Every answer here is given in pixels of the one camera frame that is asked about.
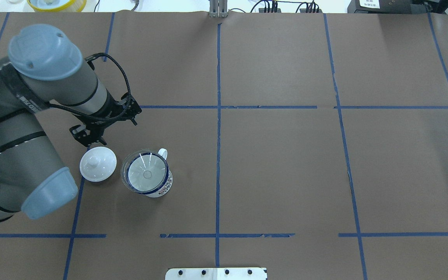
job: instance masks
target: black cable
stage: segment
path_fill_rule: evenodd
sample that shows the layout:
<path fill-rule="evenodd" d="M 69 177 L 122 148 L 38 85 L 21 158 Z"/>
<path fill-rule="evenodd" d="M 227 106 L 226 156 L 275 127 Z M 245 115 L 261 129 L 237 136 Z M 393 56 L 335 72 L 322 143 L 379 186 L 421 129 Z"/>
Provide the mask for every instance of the black cable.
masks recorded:
<path fill-rule="evenodd" d="M 232 10 L 238 10 L 238 11 L 242 11 L 242 12 L 246 13 L 246 11 L 243 11 L 242 9 L 239 9 L 239 8 L 230 9 L 230 11 L 232 11 Z"/>
<path fill-rule="evenodd" d="M 93 12 L 96 12 L 96 8 L 97 8 L 98 5 L 100 4 L 100 1 L 101 1 L 101 0 L 98 0 L 98 3 L 96 3 L 96 6 L 94 6 L 94 10 L 93 10 Z"/>
<path fill-rule="evenodd" d="M 276 2 L 281 2 L 281 3 L 294 3 L 294 4 L 300 4 L 303 2 L 291 2 L 291 1 L 276 1 Z"/>
<path fill-rule="evenodd" d="M 61 106 L 61 105 L 52 104 L 52 103 L 47 103 L 47 105 L 50 108 L 57 108 L 57 109 L 65 110 L 67 112 L 73 113 L 74 115 L 78 115 L 78 116 L 81 116 L 81 117 L 86 117 L 88 119 L 92 119 L 94 121 L 99 121 L 99 122 L 110 122 L 110 121 L 117 121 L 118 119 L 121 119 L 126 114 L 127 110 L 129 109 L 129 104 L 130 104 L 131 99 L 132 99 L 128 77 L 127 77 L 126 73 L 124 72 L 124 70 L 122 69 L 121 65 L 113 57 L 111 57 L 107 53 L 104 53 L 104 52 L 95 53 L 95 54 L 90 55 L 89 57 L 87 57 L 86 61 L 88 61 L 88 62 L 89 61 L 93 61 L 93 60 L 95 60 L 97 58 L 100 58 L 100 57 L 110 58 L 110 60 L 112 60 L 112 62 L 115 65 L 117 65 L 117 68 L 121 71 L 122 75 L 124 76 L 124 80 L 126 80 L 126 87 L 128 89 L 128 93 L 127 93 L 127 96 L 126 96 L 127 100 L 126 100 L 126 103 L 125 103 L 126 106 L 124 107 L 124 110 L 117 117 L 94 117 L 92 115 L 84 114 L 82 112 L 79 112 L 78 110 L 74 110 L 74 109 L 68 108 L 66 106 Z"/>
<path fill-rule="evenodd" d="M 300 3 L 300 5 L 298 5 L 298 7 L 297 7 L 297 10 L 295 11 L 295 14 L 300 10 L 300 7 L 304 4 L 307 5 L 307 7 L 309 6 L 309 3 L 307 3 L 307 2 Z"/>
<path fill-rule="evenodd" d="M 268 0 L 260 0 L 259 2 L 256 2 L 256 4 L 254 5 L 254 7 L 252 7 L 252 9 L 250 10 L 250 12 L 254 12 L 255 7 L 257 7 L 257 5 L 259 5 L 260 2 L 266 2 L 267 3 L 267 7 L 268 9 L 270 8 L 270 4 Z"/>
<path fill-rule="evenodd" d="M 134 5 L 134 7 L 132 8 L 132 11 L 135 11 L 138 6 L 139 6 L 139 0 L 136 0 L 136 3 Z"/>

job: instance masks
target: glass cup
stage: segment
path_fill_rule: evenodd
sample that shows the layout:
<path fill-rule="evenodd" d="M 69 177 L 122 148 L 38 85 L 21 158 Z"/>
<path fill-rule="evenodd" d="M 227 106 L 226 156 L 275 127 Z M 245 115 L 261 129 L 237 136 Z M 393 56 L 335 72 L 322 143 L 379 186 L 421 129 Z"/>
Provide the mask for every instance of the glass cup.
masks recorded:
<path fill-rule="evenodd" d="M 122 164 L 122 182 L 135 193 L 160 197 L 172 186 L 167 150 L 141 149 L 126 157 Z"/>

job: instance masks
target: mug handle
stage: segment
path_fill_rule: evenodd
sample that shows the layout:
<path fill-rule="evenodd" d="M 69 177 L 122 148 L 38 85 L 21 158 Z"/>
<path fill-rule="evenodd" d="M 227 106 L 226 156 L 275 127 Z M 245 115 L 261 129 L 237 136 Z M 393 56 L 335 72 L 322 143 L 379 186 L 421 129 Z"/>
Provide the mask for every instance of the mug handle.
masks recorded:
<path fill-rule="evenodd" d="M 167 159 L 167 149 L 161 148 L 158 150 L 158 154 L 162 156 L 162 158 Z"/>

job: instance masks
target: yellow container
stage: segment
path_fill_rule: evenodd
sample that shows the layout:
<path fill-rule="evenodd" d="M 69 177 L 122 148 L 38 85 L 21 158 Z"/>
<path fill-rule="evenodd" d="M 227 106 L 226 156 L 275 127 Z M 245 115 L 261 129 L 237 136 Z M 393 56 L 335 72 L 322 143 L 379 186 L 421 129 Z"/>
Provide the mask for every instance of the yellow container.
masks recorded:
<path fill-rule="evenodd" d="M 34 11 L 82 11 L 87 0 L 55 0 L 47 4 L 44 0 L 27 0 Z"/>

